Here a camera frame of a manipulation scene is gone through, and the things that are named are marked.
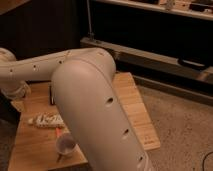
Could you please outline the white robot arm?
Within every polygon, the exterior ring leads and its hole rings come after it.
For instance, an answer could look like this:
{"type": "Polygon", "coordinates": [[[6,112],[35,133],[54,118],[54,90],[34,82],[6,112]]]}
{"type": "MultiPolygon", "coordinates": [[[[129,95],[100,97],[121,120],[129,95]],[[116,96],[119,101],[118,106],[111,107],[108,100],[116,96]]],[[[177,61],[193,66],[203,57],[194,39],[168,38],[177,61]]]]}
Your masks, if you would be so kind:
{"type": "Polygon", "coordinates": [[[0,92],[25,95],[28,81],[51,82],[56,107],[93,171],[155,171],[113,87],[116,65],[102,48],[19,60],[0,48],[0,92]]]}

